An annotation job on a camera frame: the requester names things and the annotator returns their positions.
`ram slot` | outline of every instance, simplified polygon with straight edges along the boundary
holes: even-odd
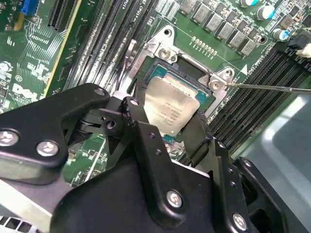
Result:
[[[272,72],[267,73],[263,76],[263,82],[260,85],[272,85],[274,81],[280,76],[280,74],[290,65],[288,59],[282,60],[277,64],[276,69]],[[235,110],[228,118],[227,123],[223,125],[215,133],[219,136],[219,140],[223,140],[224,137],[230,133],[231,129],[235,127],[237,122],[243,118],[245,114],[248,113],[248,110],[256,103],[256,100],[264,93],[261,90],[248,90],[249,94],[247,98],[243,99],[243,102],[240,103],[239,108]]]
[[[307,74],[303,73],[298,78],[295,77],[295,81],[292,86],[299,86],[306,78]],[[254,125],[252,128],[244,130],[242,132],[241,137],[236,138],[236,141],[232,141],[229,147],[229,153],[232,154],[235,150],[237,150],[249,137],[252,135],[254,131],[257,131],[261,128],[265,120],[273,114],[273,112],[290,96],[290,93],[278,93],[277,97],[274,98],[270,104],[269,108],[262,115],[255,116]]]
[[[291,85],[292,83],[291,82],[289,83],[289,81],[291,81],[291,79],[296,76],[298,71],[299,71],[298,68],[288,66],[287,69],[284,69],[283,72],[279,74],[279,77],[283,78],[281,79],[280,82],[276,83],[276,86]],[[254,98],[252,98],[251,101],[247,101],[251,106],[245,108],[245,111],[250,113],[247,114],[246,117],[244,117],[245,114],[239,117],[240,121],[237,124],[238,127],[235,127],[235,130],[226,137],[225,141],[228,143],[228,145],[231,145],[232,141],[236,139],[237,135],[234,134],[239,133],[240,128],[245,129],[249,125],[252,125],[253,119],[256,117],[254,114],[261,114],[261,115],[264,114],[267,104],[270,103],[276,97],[277,94],[279,94],[279,92],[260,91],[261,98],[260,96],[255,96]]]
[[[100,37],[94,52],[87,64],[87,69],[83,73],[83,79],[80,80],[80,84],[83,83],[95,83],[97,70],[101,66],[101,60],[104,60],[110,50],[116,35],[130,9],[132,0],[118,1],[114,5],[113,11],[109,16],[109,20],[105,25],[102,36]]]
[[[102,30],[104,24],[107,21],[107,16],[110,13],[112,7],[114,6],[114,0],[102,0],[98,4],[98,8],[95,12],[95,17],[93,19],[92,26],[90,28],[89,36],[86,38],[84,43],[81,45],[79,56],[69,74],[70,78],[67,79],[64,89],[70,89],[78,85],[80,79],[82,78],[83,72],[86,65],[91,57],[92,51],[96,45],[96,42]]]
[[[261,62],[254,73],[247,79],[245,83],[247,84],[258,84],[262,78],[270,71],[271,67],[276,64],[280,58],[281,54],[276,51],[270,52],[266,59]],[[212,132],[216,132],[219,128],[223,126],[226,122],[226,118],[230,116],[244,101],[244,99],[249,95],[251,90],[249,89],[239,89],[231,98],[230,102],[219,112],[217,117],[211,122],[210,128]]]
[[[125,54],[125,51],[129,46],[135,31],[140,25],[140,22],[143,19],[150,3],[151,0],[141,0],[135,2],[132,11],[129,14],[128,20],[124,23],[123,28],[117,36],[114,47],[109,52],[105,63],[102,64],[102,67],[98,73],[96,83],[100,86],[103,86],[111,91],[111,88],[117,79],[117,77],[114,79],[112,78],[113,70],[116,69],[116,66],[122,60],[123,55]]]
[[[122,22],[122,27],[120,28],[119,32],[115,33],[115,41],[113,41],[113,44],[110,44],[111,49],[106,50],[105,54],[103,57],[100,58],[98,61],[98,65],[96,66],[96,69],[94,70],[94,83],[99,84],[100,86],[104,85],[101,82],[101,75],[100,73],[102,71],[105,72],[108,64],[111,62],[113,56],[115,56],[117,50],[122,49],[121,46],[121,41],[123,40],[124,37],[126,37],[127,34],[129,34],[129,24],[132,22],[132,18],[137,12],[137,9],[139,7],[139,1],[134,1],[133,4],[131,5],[131,9],[129,10],[129,13],[126,16],[126,19],[124,22]]]

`black plastic bracket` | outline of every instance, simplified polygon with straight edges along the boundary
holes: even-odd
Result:
[[[17,142],[0,150],[0,177],[31,184],[55,181],[68,157],[67,143],[79,117],[105,107],[110,95],[94,84],[84,84],[1,115],[0,131],[14,132]],[[43,141],[57,146],[54,156],[42,156]]]
[[[239,169],[250,219],[259,232],[308,232],[252,162],[240,157],[234,165]]]
[[[126,97],[122,109],[132,128],[130,133],[150,215],[164,228],[177,227],[186,220],[189,202],[159,129],[149,124],[143,105],[138,100]],[[169,203],[171,191],[181,198],[180,206]]]

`black dimm slot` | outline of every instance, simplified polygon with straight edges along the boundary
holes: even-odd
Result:
[[[138,41],[140,38],[142,32],[145,30],[145,27],[147,26],[147,23],[149,22],[149,19],[151,15],[154,13],[154,10],[156,9],[157,4],[159,3],[159,0],[154,0],[152,4],[149,4],[149,7],[147,8],[145,14],[143,15],[144,20],[140,21],[140,24],[137,26],[139,28],[138,30],[135,31],[133,39]],[[116,70],[121,70],[123,66],[122,59],[118,62],[118,66]]]
[[[130,27],[128,30],[127,30],[126,28],[124,28],[125,31],[122,32],[122,33],[120,33],[120,36],[118,36],[118,38],[120,39],[119,45],[117,45],[117,43],[116,43],[117,46],[115,46],[115,50],[113,50],[113,51],[111,52],[111,55],[112,55],[112,56],[111,56],[110,58],[107,59],[107,61],[106,61],[105,65],[104,65],[104,67],[103,67],[102,70],[100,71],[100,73],[99,73],[99,75],[100,75],[100,78],[99,78],[99,79],[100,79],[100,80],[103,78],[104,74],[106,73],[106,70],[107,70],[107,68],[108,68],[108,66],[109,66],[109,63],[114,59],[114,55],[115,55],[115,53],[118,51],[119,46],[123,43],[122,40],[123,40],[125,37],[127,37],[127,40],[126,40],[126,42],[125,42],[125,44],[124,44],[124,47],[123,47],[123,49],[122,49],[123,51],[120,52],[119,58],[117,59],[116,63],[114,64],[113,70],[114,70],[117,66],[119,66],[119,67],[121,68],[123,56],[124,56],[124,54],[125,54],[125,52],[126,52],[128,46],[130,45],[130,42],[131,42],[131,39],[132,39],[133,36],[134,36],[134,33],[136,32],[137,28],[139,27],[139,23],[140,23],[141,20],[144,18],[145,12],[146,12],[147,8],[149,7],[150,3],[151,3],[151,0],[146,1],[145,5],[144,5],[144,8],[143,8],[143,10],[142,10],[142,13],[140,13],[138,17],[133,16],[133,19],[132,19],[132,21],[131,21],[130,24],[129,24],[129,25],[131,25],[131,27]],[[107,81],[106,81],[106,83],[105,83],[105,85],[104,85],[105,87],[108,86],[108,85],[110,84],[110,88],[112,88],[113,83],[116,82],[116,79],[118,78],[118,76],[115,76],[115,78],[110,78],[111,76],[112,76],[112,75],[110,75],[109,78],[107,79]]]
[[[110,50],[107,50],[105,53],[105,57],[103,57],[100,61],[100,63],[102,64],[101,67],[97,70],[96,73],[96,79],[95,82],[96,84],[98,84],[101,79],[103,78],[111,60],[113,59],[113,57],[115,56],[116,52],[119,49],[119,46],[122,42],[122,40],[124,39],[124,37],[126,36],[126,34],[128,33],[128,26],[129,24],[132,22],[133,17],[135,16],[138,7],[139,7],[140,2],[138,0],[134,1],[133,6],[132,6],[132,2],[131,2],[131,10],[130,12],[127,14],[126,16],[126,20],[125,22],[122,24],[122,28],[120,30],[120,32],[118,33],[118,35],[116,35],[116,40],[113,43],[113,47]]]
[[[111,31],[111,29],[114,26],[116,16],[118,15],[118,12],[121,10],[120,6],[121,4],[125,3],[128,0],[118,0],[117,3],[113,5],[112,11],[110,12],[108,16],[108,21],[103,26],[103,30],[100,33],[99,38],[96,41],[95,49],[92,51],[89,62],[86,65],[86,69],[84,70],[83,76],[87,78],[94,66],[94,63],[96,62],[96,58],[98,56],[98,53],[100,52],[101,48],[104,45],[104,42],[108,38],[108,32]],[[81,80],[79,85],[82,85],[84,83],[84,80]]]
[[[296,79],[296,81],[292,84],[293,86],[299,86],[307,77],[308,75],[306,73],[303,73],[302,75],[299,76],[298,79]],[[228,147],[229,149],[229,154],[234,153],[235,150],[237,150],[247,139],[249,139],[249,137],[251,136],[253,131],[256,131],[257,129],[259,129],[261,127],[261,125],[265,122],[265,120],[277,109],[278,106],[280,106],[290,95],[290,93],[279,93],[279,95],[281,95],[276,101],[271,102],[272,105],[270,106],[270,108],[260,117],[258,117],[256,123],[254,124],[254,126],[249,129],[248,131],[246,131],[243,134],[243,136],[239,137],[238,141],[234,142],[233,145],[230,145]]]
[[[271,85],[279,77],[280,73],[288,67],[288,65],[289,62],[287,60],[282,60],[277,64],[277,68],[274,69],[272,73],[266,74],[267,77],[262,77],[263,82],[261,85]],[[263,92],[261,90],[249,90],[247,101],[244,101],[244,99],[239,105],[238,111],[234,112],[227,118],[227,124],[223,125],[219,132],[215,132],[215,135],[217,135],[219,140],[223,140],[223,138],[230,133],[231,129],[235,127],[238,121],[248,112],[248,110],[256,103],[256,100],[258,100],[262,94]]]
[[[260,80],[260,76],[263,76],[264,73],[266,73],[269,70],[271,63],[276,63],[281,57],[278,56],[275,52],[271,52],[272,54],[269,54],[266,58],[267,60],[262,61],[260,65],[257,67],[257,69],[253,72],[253,74],[250,75],[250,77],[246,80],[245,83],[247,84],[257,84],[257,82]],[[239,106],[239,100],[242,99],[242,96],[247,92],[247,89],[239,89],[234,94],[234,96],[231,98],[230,102],[221,110],[221,112],[231,112],[233,109]],[[210,124],[211,128],[219,126],[219,120],[221,120],[220,117],[217,117],[217,119],[213,120]]]
[[[276,53],[275,51],[270,52],[267,60],[262,61],[259,67],[254,71],[250,78],[245,82],[247,84],[258,84],[262,77],[270,70],[272,67],[271,64],[275,64],[280,58],[281,54]],[[248,89],[239,89],[235,95],[231,98],[230,102],[219,112],[217,117],[211,122],[210,128],[212,132],[217,131],[224,122],[226,118],[239,107],[242,101],[247,97],[250,90]]]
[[[300,75],[299,78],[297,79],[296,77],[293,77],[292,80],[294,80],[294,83],[292,83],[292,86],[298,86],[299,84],[301,84],[303,82],[303,80],[305,79],[306,76],[304,75]],[[261,125],[265,122],[265,120],[277,109],[278,106],[280,106],[284,100],[290,95],[290,93],[282,93],[282,92],[276,92],[276,97],[270,101],[265,107],[268,108],[264,113],[261,113],[260,115],[257,114],[255,115],[255,123],[253,124],[252,127],[248,127],[243,129],[243,131],[241,132],[240,135],[244,135],[243,137],[241,137],[241,139],[238,139],[238,142],[241,141],[242,143],[248,139],[248,137],[250,136],[250,134],[259,129],[261,127]],[[232,143],[232,145],[228,146],[228,148],[233,148],[236,146],[238,147],[239,145],[237,145],[237,143]]]
[[[295,77],[295,75],[298,73],[299,69],[296,67],[290,67],[290,70],[287,72],[287,70],[284,70],[283,73],[285,73],[283,78],[276,84],[276,86],[289,86],[291,83],[289,81]],[[242,129],[248,127],[254,118],[261,114],[266,107],[265,103],[270,103],[279,92],[276,91],[261,91],[262,92],[262,98],[255,99],[255,102],[260,102],[255,108],[251,110],[251,112],[248,114],[248,116],[243,120],[243,122],[240,123],[242,125]],[[239,127],[235,129],[234,132],[230,134],[230,136],[226,139],[227,144],[231,144],[232,141],[236,139],[238,136]]]
[[[149,22],[151,15],[154,13],[154,10],[156,9],[156,6],[158,3],[159,3],[159,0],[155,0],[147,8],[146,13],[144,14],[144,20],[140,22],[140,24],[138,25],[139,30],[136,31],[133,36],[134,40],[138,41],[138,39],[140,38],[142,32],[145,30],[145,27],[147,26],[147,23]]]
[[[110,11],[112,9],[114,1],[110,0],[110,3],[107,7],[106,15],[104,16],[104,19],[102,21],[100,21],[101,11],[105,7],[105,3],[106,3],[106,0],[101,0],[101,2],[99,2],[99,4],[98,4],[98,7],[97,7],[95,14],[94,14],[95,17],[92,20],[92,25],[91,25],[90,30],[89,30],[90,33],[88,34],[87,38],[84,40],[83,44],[80,46],[80,49],[78,52],[79,56],[77,57],[76,62],[74,64],[72,70],[70,71],[70,74],[69,74],[70,78],[67,79],[64,89],[69,89],[69,88],[75,87],[80,82],[80,79],[82,78],[82,74],[81,74],[81,75],[79,75],[77,80],[74,79],[74,77],[76,76],[76,74],[78,72],[78,69],[80,66],[80,61],[85,56],[86,46],[87,46],[88,42],[92,39],[91,37],[94,37],[95,40],[92,40],[92,42],[90,43],[89,48],[88,48],[89,52],[87,53],[87,56],[89,56],[91,51],[93,50],[95,44],[96,44],[96,41],[100,35],[100,32],[102,31],[103,25],[106,22],[107,15],[110,13]]]

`screw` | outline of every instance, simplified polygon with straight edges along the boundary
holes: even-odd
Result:
[[[220,147],[222,147],[222,148],[225,148],[224,143],[222,143],[222,142],[220,142],[220,141],[218,141],[218,145],[219,145]]]
[[[181,196],[175,191],[168,191],[166,199],[169,202],[169,204],[175,208],[180,208],[183,203]]]
[[[131,99],[130,102],[131,102],[133,105],[136,105],[136,106],[139,105],[138,101],[135,100],[135,99]]]
[[[252,166],[248,160],[244,160],[244,163],[245,163],[246,166],[248,166],[248,167],[251,167],[251,166]]]
[[[247,230],[247,225],[246,222],[244,220],[244,218],[239,215],[239,214],[233,214],[233,221],[235,223],[235,225],[242,231],[246,231]]]
[[[219,84],[218,83],[213,83],[212,85],[214,90],[217,90],[219,88]]]
[[[97,94],[97,95],[100,95],[100,96],[104,96],[105,95],[105,92],[101,89],[95,89],[94,92]]]
[[[58,146],[53,142],[43,141],[38,144],[37,152],[44,157],[51,157],[58,153]]]
[[[171,52],[168,51],[168,50],[161,49],[161,50],[159,51],[159,57],[160,57],[161,59],[163,59],[163,60],[169,59],[170,55],[171,55]]]
[[[0,146],[9,147],[18,142],[18,135],[13,131],[1,131],[0,132]]]

